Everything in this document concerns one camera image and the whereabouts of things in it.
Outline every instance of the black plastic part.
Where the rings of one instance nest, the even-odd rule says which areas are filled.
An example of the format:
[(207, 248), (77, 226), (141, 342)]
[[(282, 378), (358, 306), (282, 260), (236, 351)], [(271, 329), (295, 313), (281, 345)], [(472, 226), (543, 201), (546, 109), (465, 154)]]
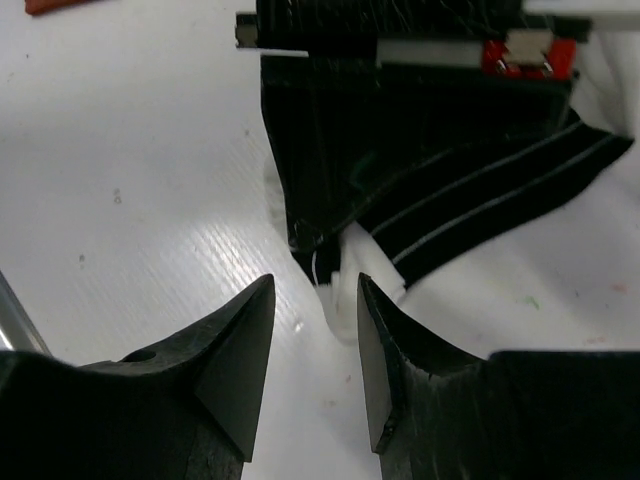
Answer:
[(272, 276), (120, 362), (0, 353), (3, 478), (238, 480), (273, 330)]
[(437, 152), (556, 131), (572, 88), (467, 69), (263, 56), (262, 112), (292, 250), (313, 251)]
[(378, 38), (499, 39), (511, 29), (551, 29), (564, 38), (588, 39), (586, 18), (527, 15), (521, 0), (258, 0), (257, 47), (304, 50), (336, 58), (375, 55)]
[(639, 353), (484, 361), (406, 316), (364, 275), (358, 335), (383, 480), (640, 475)]

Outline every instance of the white table surface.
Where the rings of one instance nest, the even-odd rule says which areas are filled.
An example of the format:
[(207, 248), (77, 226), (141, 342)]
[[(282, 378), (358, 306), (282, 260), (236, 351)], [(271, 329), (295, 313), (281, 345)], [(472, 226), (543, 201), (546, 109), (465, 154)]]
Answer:
[[(233, 33), (234, 12), (252, 9), (102, 0), (33, 19), (21, 0), (1, 2), (0, 270), (52, 353), (74, 364), (120, 359), (273, 272), (276, 325), (243, 478), (379, 479), (357, 349), (331, 335), (267, 220), (259, 59), (236, 51)], [(554, 319), (586, 317), (577, 347), (640, 345), (638, 163), (628, 155), (568, 208), (440, 270), (432, 302), (412, 308), (462, 318), (450, 339), (478, 354), (509, 340), (460, 325), (496, 312), (544, 316), (545, 338)]]

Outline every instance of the red component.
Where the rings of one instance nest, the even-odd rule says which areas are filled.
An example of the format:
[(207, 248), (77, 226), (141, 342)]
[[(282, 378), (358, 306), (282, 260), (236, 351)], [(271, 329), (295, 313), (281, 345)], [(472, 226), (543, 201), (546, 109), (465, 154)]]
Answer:
[(489, 40), (484, 44), (482, 70), (489, 75), (511, 78), (534, 78), (540, 80), (568, 80), (573, 74), (573, 62), (576, 58), (577, 43), (569, 38), (553, 41), (547, 54), (547, 63), (551, 71), (537, 65), (508, 65), (503, 60), (509, 51), (505, 42)]

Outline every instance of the black fabric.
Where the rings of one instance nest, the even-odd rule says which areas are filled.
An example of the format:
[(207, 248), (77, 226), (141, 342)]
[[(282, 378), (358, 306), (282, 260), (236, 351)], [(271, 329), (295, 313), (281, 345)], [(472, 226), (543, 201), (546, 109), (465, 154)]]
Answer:
[[(548, 137), (506, 135), (434, 155), (358, 222), (410, 288), (476, 245), (570, 201), (632, 144), (571, 112)], [(314, 285), (330, 283), (340, 269), (337, 236), (311, 254), (293, 255)]]
[(577, 75), (514, 81), (481, 69), (264, 55), (261, 80), (289, 246), (312, 252), (442, 150), (556, 132)]

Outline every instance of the white fabric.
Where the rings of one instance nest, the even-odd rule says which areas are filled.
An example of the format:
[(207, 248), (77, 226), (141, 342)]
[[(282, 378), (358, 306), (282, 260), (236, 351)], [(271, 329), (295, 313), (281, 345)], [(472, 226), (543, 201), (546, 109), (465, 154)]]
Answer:
[[(580, 48), (572, 98), (585, 123), (636, 136), (639, 65), (640, 35), (592, 35)], [(482, 357), (504, 349), (640, 347), (639, 155), (634, 149), (566, 207), (475, 248), (406, 294), (375, 240), (351, 225), (341, 235), (341, 270), (321, 288), (332, 331), (356, 338), (357, 278), (365, 272), (407, 314)], [(284, 211), (272, 159), (267, 170), (270, 209)]]

